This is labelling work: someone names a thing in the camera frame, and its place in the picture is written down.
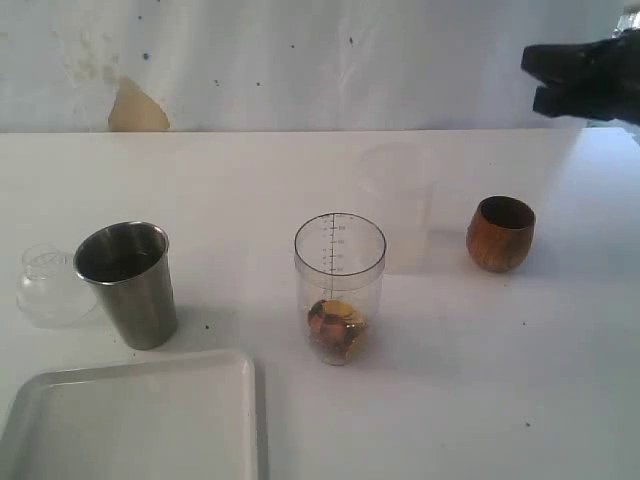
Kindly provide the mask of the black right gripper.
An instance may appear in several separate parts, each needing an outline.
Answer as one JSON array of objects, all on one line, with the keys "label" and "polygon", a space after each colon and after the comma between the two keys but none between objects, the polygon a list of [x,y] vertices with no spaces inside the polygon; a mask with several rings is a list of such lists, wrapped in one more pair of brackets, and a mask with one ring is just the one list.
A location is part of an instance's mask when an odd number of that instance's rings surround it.
[{"label": "black right gripper", "polygon": [[546,117],[620,120],[639,125],[639,38],[530,45],[521,70],[544,85],[532,109]]}]

